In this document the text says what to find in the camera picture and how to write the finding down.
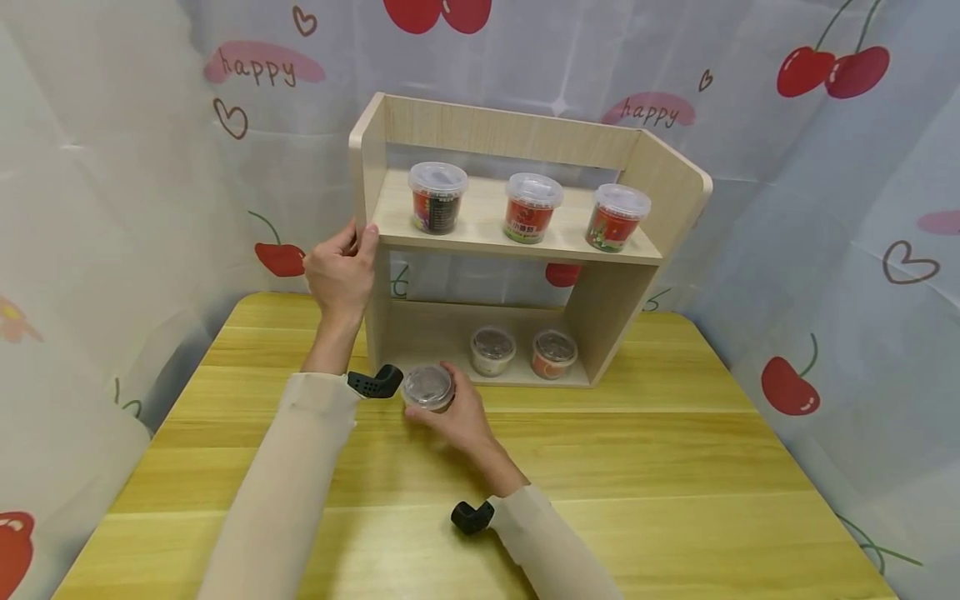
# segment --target wooden shelf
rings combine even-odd
[[[663,260],[640,228],[620,253],[602,252],[588,244],[584,236],[593,211],[593,191],[577,187],[564,187],[564,203],[554,211],[542,242],[519,244],[502,230],[507,211],[506,181],[470,177],[456,229],[447,235],[430,235],[411,222],[413,196],[407,175],[406,169],[387,169],[373,213],[380,240],[395,248],[641,265],[659,265]]]
[[[516,357],[499,377],[484,377],[470,365],[470,337],[479,327],[490,324],[503,327],[516,338]],[[569,330],[563,311],[391,300],[382,360],[404,372],[446,360],[468,373],[477,385],[591,387],[580,360],[555,381],[541,379],[531,370],[534,335],[547,328]]]
[[[653,210],[624,252],[601,252],[585,239],[593,190],[564,187],[564,203],[544,240],[518,244],[501,229],[505,182],[470,177],[456,228],[429,235],[411,223],[408,172],[387,163],[388,144],[431,148],[435,160],[451,151],[610,169],[620,172],[617,182],[645,193]],[[349,158],[356,224],[380,227],[366,313],[371,368],[393,363],[408,370],[448,360],[482,385],[596,386],[660,265],[683,242],[713,189],[707,173],[647,131],[382,93],[373,95],[350,132]],[[582,268],[563,312],[391,300],[391,249],[540,258]],[[507,327],[517,337],[517,357],[497,378],[482,377],[470,366],[470,335],[485,324]],[[577,363],[556,381],[540,379],[530,367],[533,336],[547,327],[569,332],[580,348]]]

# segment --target beige sleeve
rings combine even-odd
[[[297,373],[213,549],[198,598],[294,598],[358,396],[344,375]]]
[[[536,487],[488,501],[491,528],[540,600],[622,600],[607,570]]]

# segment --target pink brush stroke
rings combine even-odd
[[[204,67],[204,77],[209,82],[222,84],[231,72],[224,70],[221,57],[227,59],[230,68],[237,60],[244,62],[250,68],[250,61],[256,60],[261,64],[267,61],[273,64],[292,64],[297,73],[297,79],[316,84],[326,79],[326,72],[318,62],[295,50],[278,46],[266,41],[238,40],[224,42],[213,52],[213,56]]]
[[[624,112],[624,108],[627,107],[629,107],[630,110]],[[649,107],[666,108],[670,111],[679,110],[680,114],[677,115],[677,122],[684,126],[693,125],[697,120],[696,110],[693,109],[693,106],[689,102],[680,96],[666,92],[645,91],[638,92],[633,96],[627,96],[613,105],[613,108],[608,110],[607,114],[603,115],[603,120],[600,122],[607,125],[616,125],[623,119],[640,119],[641,117],[639,116],[633,116],[634,110],[639,107],[643,107],[645,111]]]
[[[925,214],[917,220],[917,227],[934,235],[960,235],[960,210]]]

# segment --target small round container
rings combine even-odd
[[[507,181],[503,232],[521,244],[537,244],[546,234],[553,210],[564,201],[563,187],[536,173],[517,173]]]
[[[605,183],[593,193],[596,206],[587,229],[587,241],[603,252],[623,252],[640,221],[650,214],[647,196],[632,187]]]
[[[428,411],[442,412],[453,399],[453,378],[440,365],[422,365],[408,371],[400,384],[403,401]]]
[[[470,340],[473,368],[484,377],[497,377],[516,356],[516,340],[499,327],[480,327]]]
[[[467,173],[445,162],[421,162],[410,169],[408,181],[414,192],[414,227],[434,235],[450,233],[467,191]]]
[[[577,361],[577,343],[556,329],[546,329],[534,337],[533,370],[544,379],[560,379]]]

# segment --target green stem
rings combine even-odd
[[[266,219],[263,218],[263,215],[258,215],[258,214],[256,214],[255,212],[253,212],[252,210],[248,210],[247,212],[249,212],[251,215],[253,215],[253,216],[256,217],[257,219],[259,219],[260,221],[263,221],[264,223],[266,223],[266,224],[267,224],[267,227],[270,228],[270,231],[272,231],[272,232],[274,233],[274,237],[276,238],[276,244],[277,244],[278,246],[280,246],[280,245],[282,244],[282,242],[280,242],[280,234],[276,232],[276,229],[274,228],[273,225],[271,225],[270,221],[267,221]]]
[[[827,25],[827,28],[824,29],[824,34],[820,36],[820,41],[817,42],[817,46],[813,49],[814,52],[816,52],[817,50],[820,50],[820,45],[824,43],[825,39],[827,39],[827,32],[830,31],[830,28],[833,27],[833,24],[837,22],[838,18],[840,18],[840,14],[847,9],[847,7],[850,5],[850,2],[852,1],[853,0],[847,0],[847,2],[844,2],[843,6],[840,7],[840,10],[837,11],[837,14],[835,14],[833,18],[830,20],[829,25]]]
[[[865,532],[865,531],[863,531],[862,529],[860,529],[859,527],[857,527],[857,526],[856,526],[852,521],[850,521],[849,519],[844,518],[844,516],[841,515],[840,513],[834,513],[834,514],[837,515],[837,518],[839,518],[841,521],[843,521],[844,523],[846,523],[848,527],[850,527],[851,529],[853,529],[856,533],[860,534],[860,537],[862,537],[864,540],[867,541],[867,543],[861,543],[861,544],[859,544],[860,549],[862,549],[862,550],[866,550],[867,548],[876,549],[876,546],[874,546],[874,541],[870,539],[870,536],[867,535],[867,532]],[[885,574],[885,573],[886,573],[886,570],[887,570],[887,561],[886,561],[886,559],[883,558],[883,554],[880,553],[880,552],[876,552],[876,559],[877,559],[877,560],[879,561],[879,563],[880,563],[880,565],[877,567],[877,570],[880,571],[880,575]]]
[[[140,411],[143,410],[143,403],[141,403],[140,400],[131,400],[130,402],[127,402],[126,404],[124,404],[124,405],[120,408],[120,410],[125,411],[125,410],[127,410],[127,407],[128,407],[128,406],[133,406],[134,404],[136,404],[136,415],[134,415],[134,416],[139,419],[139,418],[140,418]]]
[[[404,293],[404,294],[401,295],[401,294],[396,290],[396,285],[397,285],[398,283],[401,283],[401,282],[402,282],[402,283],[406,283],[407,285],[410,285],[410,282],[409,282],[409,281],[404,281],[404,280],[403,280],[403,276],[405,276],[405,275],[407,274],[407,271],[408,271],[409,269],[410,269],[410,265],[403,265],[403,270],[400,271],[400,275],[396,276],[396,279],[394,279],[393,281],[390,282],[391,290],[394,292],[394,296],[396,296],[396,297],[398,297],[398,298],[402,298],[402,299],[404,299],[404,300],[406,300],[406,298],[407,298],[406,293]]]
[[[882,0],[874,0],[874,5],[870,8],[870,13],[867,14],[867,22],[863,24],[863,31],[860,32],[860,41],[856,42],[854,54],[860,52],[860,48],[863,47],[863,38],[867,36],[867,30],[870,29],[870,21],[874,20],[874,12],[876,12],[876,7],[880,6],[880,2],[882,2]]]
[[[906,561],[907,563],[915,564],[916,566],[924,566],[924,564],[921,563],[920,561],[918,561],[917,559],[911,559],[910,557],[908,557],[908,556],[906,556],[906,555],[904,555],[904,554],[901,554],[900,552],[894,552],[894,551],[891,550],[890,548],[884,548],[883,546],[877,546],[877,545],[871,545],[870,547],[873,548],[874,550],[876,550],[877,552],[882,552],[882,553],[884,553],[884,554],[889,554],[890,556],[892,556],[892,557],[894,557],[894,558],[896,558],[896,559],[900,559],[900,560],[902,560],[902,561]]]
[[[873,544],[872,542],[871,542],[871,543],[861,543],[861,544],[859,544],[859,545],[860,545],[860,549],[861,549],[861,550],[866,550],[866,549],[869,548],[869,549],[873,550],[874,552],[876,552],[876,560],[879,562],[879,565],[876,567],[876,570],[880,571],[880,575],[886,575],[886,574],[887,574],[887,560],[886,560],[885,558],[883,558],[883,553],[880,552],[879,550],[877,550],[877,549],[876,549],[876,546],[874,546],[874,544]]]
[[[806,369],[800,372],[800,379],[804,378],[804,375],[810,372],[813,369],[813,365],[817,362],[817,356],[820,355],[820,349],[817,347],[817,336],[810,334],[810,339],[813,340],[813,360],[810,361],[810,364],[806,366]]]
[[[671,288],[667,288],[667,289],[663,290],[662,292],[660,292],[660,293],[657,294],[656,296],[653,296],[652,298],[647,299],[647,301],[649,302],[650,300],[655,300],[655,299],[659,298],[660,296],[663,296],[664,294],[666,294],[667,292],[669,292],[670,289],[671,289]]]

